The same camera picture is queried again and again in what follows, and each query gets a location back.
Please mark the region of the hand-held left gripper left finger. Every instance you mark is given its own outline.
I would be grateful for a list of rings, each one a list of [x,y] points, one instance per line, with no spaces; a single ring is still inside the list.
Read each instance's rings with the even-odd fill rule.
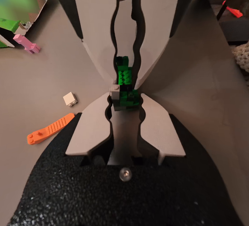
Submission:
[[[111,107],[110,92],[106,92],[82,111],[66,155],[86,156],[90,162],[101,156],[104,162],[109,161],[114,148]]]

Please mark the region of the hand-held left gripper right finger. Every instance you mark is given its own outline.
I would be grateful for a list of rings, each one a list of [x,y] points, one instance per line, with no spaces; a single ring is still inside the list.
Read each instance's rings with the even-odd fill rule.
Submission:
[[[138,151],[146,159],[155,159],[158,165],[165,157],[185,157],[168,111],[152,98],[140,95]]]

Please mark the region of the orange brick separator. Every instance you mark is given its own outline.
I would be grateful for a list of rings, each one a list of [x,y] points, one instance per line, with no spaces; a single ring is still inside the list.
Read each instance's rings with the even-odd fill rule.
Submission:
[[[34,131],[27,136],[27,143],[29,145],[39,144],[52,135],[61,131],[69,122],[75,117],[73,113],[69,113],[56,122],[40,130]]]

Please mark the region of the green lego set box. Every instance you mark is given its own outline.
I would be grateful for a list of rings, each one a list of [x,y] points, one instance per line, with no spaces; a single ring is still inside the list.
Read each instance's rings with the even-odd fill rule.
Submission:
[[[14,47],[16,34],[25,36],[48,0],[0,0],[1,48]]]

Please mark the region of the black metal table leg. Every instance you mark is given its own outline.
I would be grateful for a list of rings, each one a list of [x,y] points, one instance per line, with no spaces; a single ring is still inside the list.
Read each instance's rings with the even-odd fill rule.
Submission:
[[[236,3],[235,0],[225,0],[222,4],[222,8],[219,10],[216,16],[217,21],[220,20],[227,7],[235,8],[236,7],[235,3]]]

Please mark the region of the white flat tile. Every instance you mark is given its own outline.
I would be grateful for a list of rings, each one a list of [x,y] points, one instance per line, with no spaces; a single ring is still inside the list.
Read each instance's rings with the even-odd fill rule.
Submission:
[[[72,92],[66,94],[66,95],[63,97],[63,99],[64,99],[65,104],[66,104],[67,106],[69,106],[69,107],[72,107],[72,106],[74,106],[75,104],[78,103],[78,101],[77,101],[75,95],[74,95]]]

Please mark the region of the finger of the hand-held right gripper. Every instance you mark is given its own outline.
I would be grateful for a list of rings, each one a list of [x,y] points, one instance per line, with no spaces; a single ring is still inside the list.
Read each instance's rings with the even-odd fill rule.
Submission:
[[[83,46],[107,84],[115,84],[116,40],[111,37],[112,19],[116,18],[117,0],[75,0],[83,33]]]
[[[178,0],[132,0],[136,21],[132,86],[138,89],[162,55],[170,38]]]

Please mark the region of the pink lego build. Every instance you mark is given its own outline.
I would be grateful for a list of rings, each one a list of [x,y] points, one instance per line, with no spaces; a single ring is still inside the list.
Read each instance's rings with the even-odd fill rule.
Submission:
[[[17,34],[13,37],[13,40],[16,41],[18,44],[21,44],[25,51],[34,54],[39,53],[41,48],[35,44],[29,41],[25,36],[22,36],[21,34]]]

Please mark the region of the green lego assembly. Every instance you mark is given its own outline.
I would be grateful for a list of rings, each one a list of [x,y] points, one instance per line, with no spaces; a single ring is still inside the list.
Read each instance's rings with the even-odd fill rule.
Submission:
[[[117,66],[117,84],[112,85],[110,97],[114,111],[132,109],[139,105],[138,91],[132,87],[132,67],[129,67],[128,56],[118,56],[115,59]]]

